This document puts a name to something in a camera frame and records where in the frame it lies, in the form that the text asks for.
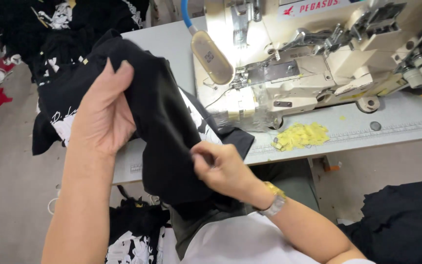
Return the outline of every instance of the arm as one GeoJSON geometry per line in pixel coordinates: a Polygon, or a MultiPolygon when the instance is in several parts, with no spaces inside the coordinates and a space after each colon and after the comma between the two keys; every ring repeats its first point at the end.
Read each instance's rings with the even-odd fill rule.
{"type": "Polygon", "coordinates": [[[108,60],[79,105],[43,264],[104,262],[115,155],[136,128],[123,93],[132,79],[131,65],[115,73],[108,60]]]}
{"type": "MultiPolygon", "coordinates": [[[[260,209],[273,203],[274,195],[243,164],[233,145],[200,142],[192,148],[195,171],[211,189],[248,202],[260,209]],[[211,168],[205,160],[214,160],[211,168]]],[[[296,249],[319,263],[341,264],[365,256],[328,219],[290,198],[270,220],[296,249]]]]}

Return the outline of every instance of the right hand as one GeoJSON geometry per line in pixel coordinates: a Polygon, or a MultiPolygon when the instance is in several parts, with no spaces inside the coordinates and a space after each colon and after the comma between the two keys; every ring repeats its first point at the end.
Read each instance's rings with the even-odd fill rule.
{"type": "Polygon", "coordinates": [[[201,141],[191,148],[198,178],[214,191],[267,209],[274,195],[243,163],[234,145],[201,141]],[[205,160],[214,160],[214,167],[205,160]]]}

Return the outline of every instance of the forearm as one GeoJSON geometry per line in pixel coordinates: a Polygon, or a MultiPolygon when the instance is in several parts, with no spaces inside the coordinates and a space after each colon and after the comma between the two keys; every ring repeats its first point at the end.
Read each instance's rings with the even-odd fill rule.
{"type": "MultiPolygon", "coordinates": [[[[263,183],[255,186],[250,202],[258,208],[268,208],[273,202],[273,193],[263,183]]],[[[332,222],[290,198],[282,210],[269,219],[296,249],[319,263],[341,264],[349,259],[365,258],[332,222]]]]}
{"type": "Polygon", "coordinates": [[[70,145],[62,191],[45,238],[42,263],[103,263],[109,237],[114,156],[70,145]]]}

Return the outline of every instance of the yellow fabric scraps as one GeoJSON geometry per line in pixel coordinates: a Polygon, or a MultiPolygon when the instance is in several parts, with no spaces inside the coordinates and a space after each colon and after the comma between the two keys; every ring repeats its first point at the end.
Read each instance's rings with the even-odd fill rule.
{"type": "Polygon", "coordinates": [[[279,133],[271,145],[280,151],[304,148],[308,145],[321,146],[330,140],[326,135],[328,129],[317,122],[312,124],[294,123],[279,133]]]}

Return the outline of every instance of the hand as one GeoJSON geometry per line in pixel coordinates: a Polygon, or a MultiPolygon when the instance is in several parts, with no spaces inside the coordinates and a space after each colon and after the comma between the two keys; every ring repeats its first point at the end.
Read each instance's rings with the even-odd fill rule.
{"type": "Polygon", "coordinates": [[[127,61],[115,73],[107,59],[103,72],[79,105],[68,149],[75,145],[87,151],[116,155],[136,130],[123,93],[133,81],[133,75],[134,69],[127,61]]]}
{"type": "Polygon", "coordinates": [[[273,203],[273,193],[243,163],[234,145],[201,141],[191,148],[191,153],[196,175],[209,188],[260,209],[267,209],[273,203]]]}

